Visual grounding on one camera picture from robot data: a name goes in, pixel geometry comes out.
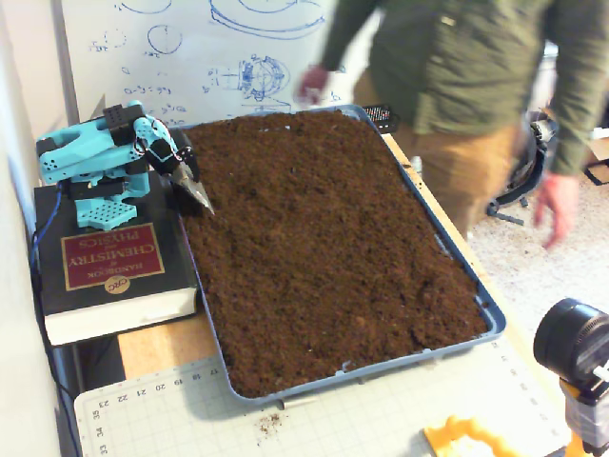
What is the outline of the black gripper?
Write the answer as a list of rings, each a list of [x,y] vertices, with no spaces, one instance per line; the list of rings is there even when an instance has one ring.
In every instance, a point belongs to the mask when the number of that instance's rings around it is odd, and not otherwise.
[[[164,176],[172,175],[180,165],[185,165],[192,180],[199,182],[200,169],[192,151],[192,144],[185,132],[181,129],[170,129],[169,135],[173,145],[163,138],[157,139],[149,145],[145,151],[148,162],[159,174]]]

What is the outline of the person's right hand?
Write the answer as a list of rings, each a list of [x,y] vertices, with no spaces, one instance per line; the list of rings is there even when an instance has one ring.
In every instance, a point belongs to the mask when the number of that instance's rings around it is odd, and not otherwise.
[[[318,105],[328,77],[329,71],[320,66],[305,71],[296,88],[295,100],[303,106]]]

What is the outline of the person's left hand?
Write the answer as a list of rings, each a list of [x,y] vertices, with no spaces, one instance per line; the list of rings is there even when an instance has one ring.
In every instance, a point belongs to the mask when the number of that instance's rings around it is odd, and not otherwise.
[[[579,201],[579,181],[575,176],[565,176],[546,172],[540,183],[540,191],[535,205],[533,223],[536,228],[542,224],[544,212],[552,213],[551,233],[543,243],[550,249],[561,242],[574,227]]]

